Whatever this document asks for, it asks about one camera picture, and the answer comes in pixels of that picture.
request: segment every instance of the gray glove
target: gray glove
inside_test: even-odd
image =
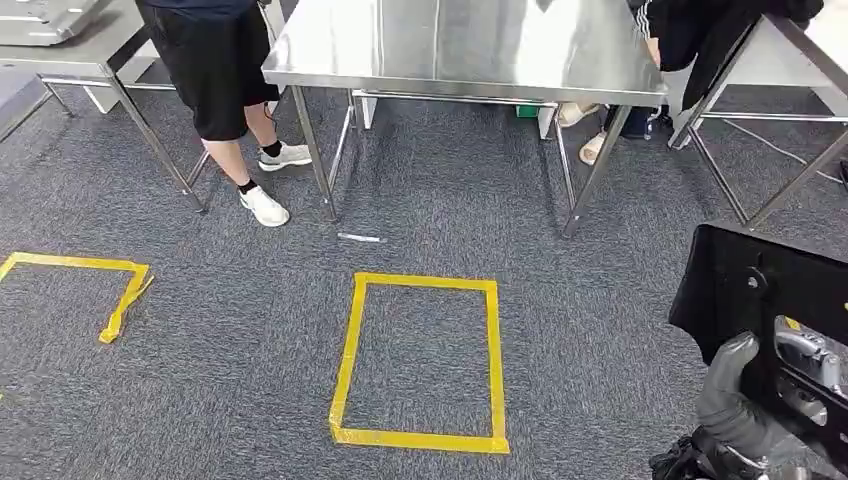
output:
[[[739,392],[742,370],[760,344],[750,332],[726,342],[716,353],[698,400],[698,419],[721,444],[759,461],[789,433]]]

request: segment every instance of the gray carpet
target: gray carpet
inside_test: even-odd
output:
[[[340,222],[324,221],[308,168],[256,171],[293,213],[268,229],[214,168],[197,187],[210,212],[192,213],[126,112],[61,93],[78,118],[48,103],[0,149],[0,255],[128,258],[156,280],[109,346],[97,332],[126,275],[25,266],[0,283],[0,478],[646,478],[647,458],[691,431],[704,368],[666,314],[693,228],[733,218],[692,149],[622,141],[565,239],[561,166],[532,121],[381,101],[346,155]],[[329,156],[345,97],[307,96]],[[176,95],[135,98],[188,168],[200,147]],[[799,90],[732,90],[727,103],[822,108]],[[298,142],[289,95],[276,116]],[[566,132],[569,152],[596,122]],[[836,134],[749,126],[807,157]],[[746,205],[797,172],[724,124],[703,134]],[[846,214],[842,187],[815,178],[764,230],[848,259]],[[498,281],[510,455],[333,443],[356,271]],[[488,434],[484,321],[473,292],[369,289],[345,425]]]

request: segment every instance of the black pants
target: black pants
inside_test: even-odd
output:
[[[244,107],[279,100],[265,83],[271,50],[259,6],[225,20],[191,19],[138,3],[141,17],[200,138],[236,140],[247,133]]]

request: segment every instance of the shoe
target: shoe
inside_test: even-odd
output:
[[[601,132],[591,140],[589,140],[586,145],[583,145],[583,148],[580,149],[578,153],[578,157],[580,157],[580,161],[589,165],[590,167],[595,165],[595,160],[598,159],[598,155],[601,153],[601,147],[603,147],[604,142],[607,139],[607,134]]]
[[[309,155],[309,147],[306,145],[286,145],[276,157],[272,157],[259,149],[259,168],[266,172],[276,172],[289,165],[309,165],[312,156]]]
[[[262,187],[256,186],[247,191],[239,192],[241,205],[253,212],[253,216],[266,227],[285,225],[291,216],[289,211],[269,197]]]
[[[580,109],[580,104],[574,102],[563,103],[559,107],[559,126],[562,128],[573,127],[580,120],[598,111],[598,105],[587,107],[585,112]]]

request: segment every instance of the yellow tape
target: yellow tape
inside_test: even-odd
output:
[[[118,307],[109,316],[109,323],[100,332],[99,339],[103,343],[112,343],[113,340],[121,333],[121,324],[123,322],[124,312],[129,308],[138,297],[144,293],[150,282],[153,281],[151,276],[147,283],[142,286],[144,276],[150,268],[148,265],[130,262],[129,260],[111,260],[107,258],[84,258],[84,257],[64,257],[56,255],[40,255],[36,253],[14,252],[9,255],[9,258],[0,265],[0,281],[7,273],[18,263],[32,263],[35,265],[50,265],[57,267],[78,267],[78,268],[94,268],[99,270],[125,270],[133,272],[133,277],[127,285],[124,294],[118,301]]]
[[[368,284],[399,285],[408,287],[454,288],[482,290],[486,295],[486,332],[489,343],[489,389],[492,408],[492,436],[439,435],[433,433],[395,432],[387,430],[361,430],[342,428],[347,394],[350,390],[359,332],[365,308]],[[466,280],[460,278],[424,277],[417,275],[390,275],[382,273],[354,274],[353,302],[345,337],[342,363],[336,380],[336,391],[330,405],[330,432],[336,443],[372,445],[400,448],[424,448],[475,453],[509,453],[506,440],[506,407],[501,364],[500,327],[498,324],[498,289],[493,280]]]
[[[793,319],[791,319],[791,318],[789,318],[789,317],[783,317],[783,318],[785,318],[785,319],[786,319],[786,325],[788,325],[788,326],[789,326],[789,328],[791,328],[791,329],[793,329],[793,330],[798,330],[798,331],[800,331],[800,330],[801,330],[801,324],[800,324],[800,323],[798,323],[798,321],[797,321],[797,320],[793,320]]]

